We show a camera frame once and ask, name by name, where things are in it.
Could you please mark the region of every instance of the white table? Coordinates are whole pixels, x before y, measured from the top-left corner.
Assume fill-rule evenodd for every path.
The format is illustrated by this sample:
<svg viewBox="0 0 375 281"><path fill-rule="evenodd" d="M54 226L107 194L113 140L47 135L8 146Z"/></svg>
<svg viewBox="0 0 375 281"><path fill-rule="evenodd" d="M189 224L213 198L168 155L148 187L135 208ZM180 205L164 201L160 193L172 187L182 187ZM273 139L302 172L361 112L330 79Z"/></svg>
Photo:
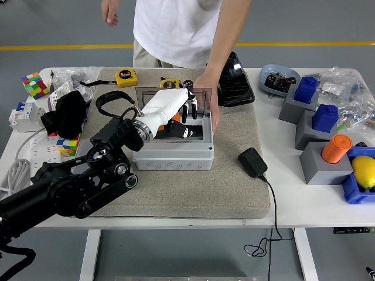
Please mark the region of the white table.
<svg viewBox="0 0 375 281"><path fill-rule="evenodd" d="M272 184L280 228L296 228L295 240L305 280L317 280L317 274L306 235L306 227L370 227L375 225L375 205L370 203L348 204L343 197L342 186L306 185L299 162L300 150L294 149L295 125L278 120L282 98L268 98L259 86L260 68L246 68L251 87L255 94L255 114L262 145L263 159L268 165L266 176ZM322 71L319 68L295 68L301 75ZM49 81L50 69L40 72L43 80ZM38 105L46 104L43 97ZM13 162L15 153L29 134L13 132L0 159L4 168ZM349 135L353 143L365 141L374 146L374 140L360 135ZM28 156L27 147L22 157ZM102 218L89 217L84 220L55 215L39 224L38 228L90 229L81 272L81 280L92 280L101 229L168 229L168 228L252 228L272 227L274 209L259 220L205 220L175 218Z"/></svg>

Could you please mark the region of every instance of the gray junction box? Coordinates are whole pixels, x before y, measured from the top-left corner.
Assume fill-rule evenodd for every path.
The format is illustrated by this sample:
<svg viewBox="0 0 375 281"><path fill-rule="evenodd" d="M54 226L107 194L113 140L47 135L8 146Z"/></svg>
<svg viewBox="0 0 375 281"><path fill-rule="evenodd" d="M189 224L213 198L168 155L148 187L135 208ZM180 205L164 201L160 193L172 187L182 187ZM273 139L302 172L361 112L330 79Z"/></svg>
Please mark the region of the gray junction box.
<svg viewBox="0 0 375 281"><path fill-rule="evenodd" d="M151 99L148 95L155 94L158 88L137 88L137 99L140 109ZM210 91L193 93L197 96L201 106L198 117L187 117L186 126L199 126L202 134L192 138L177 138L166 136L144 143L140 151L133 152L132 161L138 170L210 170L214 159L214 146L211 116L209 114Z"/></svg>

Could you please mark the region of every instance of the white cable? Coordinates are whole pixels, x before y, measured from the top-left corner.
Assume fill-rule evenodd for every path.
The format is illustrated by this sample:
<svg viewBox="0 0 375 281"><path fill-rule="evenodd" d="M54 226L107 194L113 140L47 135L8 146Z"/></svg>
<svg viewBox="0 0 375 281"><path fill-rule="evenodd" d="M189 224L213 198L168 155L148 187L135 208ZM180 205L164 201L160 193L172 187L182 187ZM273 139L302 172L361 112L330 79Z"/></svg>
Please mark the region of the white cable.
<svg viewBox="0 0 375 281"><path fill-rule="evenodd" d="M19 153L23 146L34 136L44 131L42 128L27 138L16 152L16 160L8 170L8 174L0 183L0 199L8 197L20 190L30 186L30 161L27 159L18 159Z"/></svg>

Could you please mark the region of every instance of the black cloth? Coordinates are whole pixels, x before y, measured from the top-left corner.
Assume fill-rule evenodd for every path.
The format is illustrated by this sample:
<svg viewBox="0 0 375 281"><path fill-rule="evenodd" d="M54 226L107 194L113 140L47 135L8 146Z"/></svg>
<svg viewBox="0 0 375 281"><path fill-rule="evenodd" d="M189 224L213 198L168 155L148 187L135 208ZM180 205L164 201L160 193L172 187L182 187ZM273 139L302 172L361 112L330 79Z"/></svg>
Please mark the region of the black cloth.
<svg viewBox="0 0 375 281"><path fill-rule="evenodd" d="M61 138L73 139L82 133L86 117L86 102L79 91L72 91L57 100L56 110L45 113L42 122L47 134L57 133Z"/></svg>

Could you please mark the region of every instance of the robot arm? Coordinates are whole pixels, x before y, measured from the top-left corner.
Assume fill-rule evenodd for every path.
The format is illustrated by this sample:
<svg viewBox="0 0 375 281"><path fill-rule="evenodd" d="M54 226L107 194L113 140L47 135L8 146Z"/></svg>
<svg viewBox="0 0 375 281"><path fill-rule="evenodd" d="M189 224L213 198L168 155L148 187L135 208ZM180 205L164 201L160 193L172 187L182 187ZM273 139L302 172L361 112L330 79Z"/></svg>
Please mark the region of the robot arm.
<svg viewBox="0 0 375 281"><path fill-rule="evenodd" d="M134 118L123 119L108 114L101 106L117 98L135 102L124 92L108 94L98 99L96 105L101 113L113 118L90 139L93 147L85 156L63 163L44 162L31 179L33 185L0 201L0 251L27 256L0 276L0 280L9 280L35 258L30 249L8 246L13 237L55 214L86 218L135 187L138 178L131 173L130 161L122 147L139 151L145 141L154 138L160 125L166 125L187 100L194 98L186 88L160 90L142 112L131 108ZM74 174L72 168L82 164L87 164L88 169Z"/></svg>

